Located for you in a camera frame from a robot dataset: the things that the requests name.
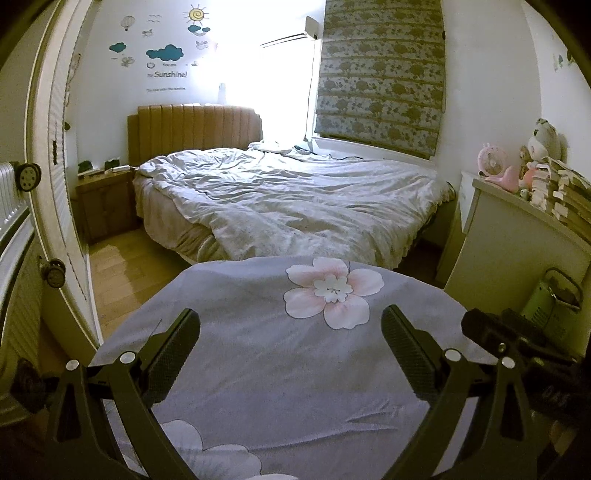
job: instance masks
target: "floral curtain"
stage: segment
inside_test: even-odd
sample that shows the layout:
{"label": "floral curtain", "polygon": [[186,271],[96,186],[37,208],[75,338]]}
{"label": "floral curtain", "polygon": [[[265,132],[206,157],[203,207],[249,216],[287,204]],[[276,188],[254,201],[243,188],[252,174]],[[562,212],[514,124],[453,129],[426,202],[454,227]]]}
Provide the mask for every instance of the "floral curtain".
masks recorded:
{"label": "floral curtain", "polygon": [[316,133],[429,158],[444,80],[440,0],[326,0]]}

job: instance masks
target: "power strip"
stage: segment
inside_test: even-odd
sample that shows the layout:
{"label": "power strip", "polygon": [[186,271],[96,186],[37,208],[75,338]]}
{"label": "power strip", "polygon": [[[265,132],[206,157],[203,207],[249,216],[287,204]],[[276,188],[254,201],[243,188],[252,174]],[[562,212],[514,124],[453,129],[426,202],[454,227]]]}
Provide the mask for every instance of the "power strip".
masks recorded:
{"label": "power strip", "polygon": [[125,171],[125,170],[129,170],[131,167],[129,165],[121,165],[119,167],[114,167],[111,171],[113,173],[116,173],[118,171]]}

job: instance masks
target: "nightstand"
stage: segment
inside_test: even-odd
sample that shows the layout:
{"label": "nightstand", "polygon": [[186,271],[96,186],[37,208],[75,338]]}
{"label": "nightstand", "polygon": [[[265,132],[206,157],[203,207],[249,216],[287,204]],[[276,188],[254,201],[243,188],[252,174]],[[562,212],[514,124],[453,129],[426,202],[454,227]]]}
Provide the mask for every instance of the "nightstand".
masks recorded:
{"label": "nightstand", "polygon": [[103,173],[78,182],[80,218],[89,244],[137,228],[134,174]]}

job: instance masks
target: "wooden floor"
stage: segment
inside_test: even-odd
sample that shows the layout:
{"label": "wooden floor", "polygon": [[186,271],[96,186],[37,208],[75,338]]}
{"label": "wooden floor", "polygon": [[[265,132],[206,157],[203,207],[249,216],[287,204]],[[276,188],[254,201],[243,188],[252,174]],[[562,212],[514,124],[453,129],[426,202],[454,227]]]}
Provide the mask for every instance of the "wooden floor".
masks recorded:
{"label": "wooden floor", "polygon": [[91,245],[92,286],[103,337],[188,267],[143,228]]}

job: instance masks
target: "door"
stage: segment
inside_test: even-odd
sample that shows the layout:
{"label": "door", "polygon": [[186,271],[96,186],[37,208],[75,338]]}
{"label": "door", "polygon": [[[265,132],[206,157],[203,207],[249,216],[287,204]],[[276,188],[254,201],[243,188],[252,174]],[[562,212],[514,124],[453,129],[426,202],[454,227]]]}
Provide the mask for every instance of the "door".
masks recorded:
{"label": "door", "polygon": [[66,319],[53,323],[62,322],[59,328],[66,334],[74,334],[71,328],[81,330],[96,348],[101,337],[91,303],[87,256],[77,237],[68,196],[64,149],[70,63],[91,3],[61,0],[47,26],[30,82],[26,153],[27,162],[37,163],[43,173],[40,185],[30,194],[35,226],[46,257],[59,258],[66,265],[66,283],[60,294],[76,322],[68,328]]}

